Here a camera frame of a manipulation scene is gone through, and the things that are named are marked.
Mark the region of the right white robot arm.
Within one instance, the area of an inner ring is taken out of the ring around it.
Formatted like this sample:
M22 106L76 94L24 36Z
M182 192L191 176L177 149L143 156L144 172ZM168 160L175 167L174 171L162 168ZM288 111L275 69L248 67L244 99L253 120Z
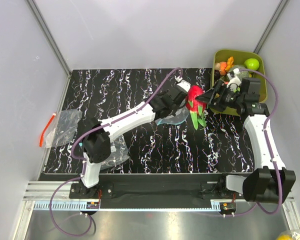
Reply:
M236 109L253 151L253 172L248 176L226 175L217 185L218 195L226 199L237 192L247 202L283 203L296 182L296 174L286 168L277 151L268 107L259 102L260 79L243 78L236 92L231 90L231 85L218 80L211 89L195 98L219 112L226 108Z

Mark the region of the clear bag teal zipper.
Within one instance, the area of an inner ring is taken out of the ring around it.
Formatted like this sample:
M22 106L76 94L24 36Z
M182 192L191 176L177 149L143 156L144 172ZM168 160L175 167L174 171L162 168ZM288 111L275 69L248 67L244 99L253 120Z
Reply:
M165 118L159 118L154 122L157 125L168 124L168 125L180 125L186 121L187 117L189 116L190 112L186 107L178 109L175 115L169 115Z

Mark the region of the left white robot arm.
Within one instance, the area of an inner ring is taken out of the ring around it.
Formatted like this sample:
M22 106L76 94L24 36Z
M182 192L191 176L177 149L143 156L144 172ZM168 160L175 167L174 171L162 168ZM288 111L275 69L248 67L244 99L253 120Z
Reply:
M84 167L80 192L87 198L98 193L99 174L102 163L111 156L114 140L143 124L180 124L188 117L186 97L191 84L186 81L163 91L150 100L114 117L99 121L94 129L83 138Z

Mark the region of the red dragon fruit toy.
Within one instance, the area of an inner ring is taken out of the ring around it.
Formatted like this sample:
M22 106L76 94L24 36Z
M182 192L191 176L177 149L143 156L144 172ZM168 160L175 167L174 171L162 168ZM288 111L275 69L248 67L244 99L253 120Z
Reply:
M206 104L196 100L196 97L203 95L205 91L198 85L190 87L186 97L186 108L189 110L192 124L195 130L198 130L199 126L206 127L205 109Z

